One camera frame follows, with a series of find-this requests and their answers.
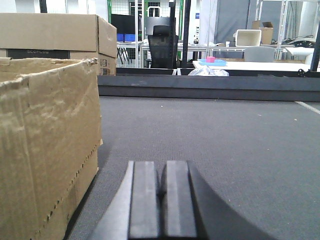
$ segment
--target pink object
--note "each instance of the pink object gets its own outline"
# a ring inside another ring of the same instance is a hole
[[[206,62],[207,63],[214,63],[216,58],[214,56],[207,56],[206,57]]]

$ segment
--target open cardboard box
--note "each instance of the open cardboard box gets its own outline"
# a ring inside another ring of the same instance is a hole
[[[262,23],[263,27],[260,27],[260,20],[252,22],[252,29],[261,30],[261,42],[262,44],[271,44],[274,34],[274,26],[271,21]]]
[[[0,58],[1,239],[63,239],[98,169],[96,62]]]

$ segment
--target black office chair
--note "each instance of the black office chair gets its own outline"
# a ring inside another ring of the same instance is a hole
[[[178,36],[173,38],[173,59],[170,57],[170,27],[168,25],[156,25],[153,27],[153,35],[148,36],[151,53],[151,68],[175,69],[178,51]]]

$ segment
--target blue bin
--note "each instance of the blue bin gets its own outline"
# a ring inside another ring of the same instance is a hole
[[[122,33],[117,33],[117,34],[116,34],[116,40],[117,40],[118,42],[124,42],[124,41],[125,41],[125,35],[122,34]]]
[[[124,41],[125,42],[135,42],[136,41],[136,35],[135,34],[125,34],[124,35]]]

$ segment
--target cardboard box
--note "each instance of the cardboard box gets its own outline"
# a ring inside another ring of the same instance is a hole
[[[261,30],[261,43],[262,44],[271,44],[272,37],[274,34],[274,26],[272,22],[266,21],[262,23],[263,27],[260,27],[260,20],[252,22],[252,29]]]
[[[117,29],[97,15],[0,13],[0,22],[0,57],[89,56],[103,63],[96,65],[99,74],[116,74]]]
[[[1,239],[63,239],[97,173],[96,64],[0,58]]]
[[[235,33],[236,47],[260,46],[261,31],[253,29],[238,29]]]

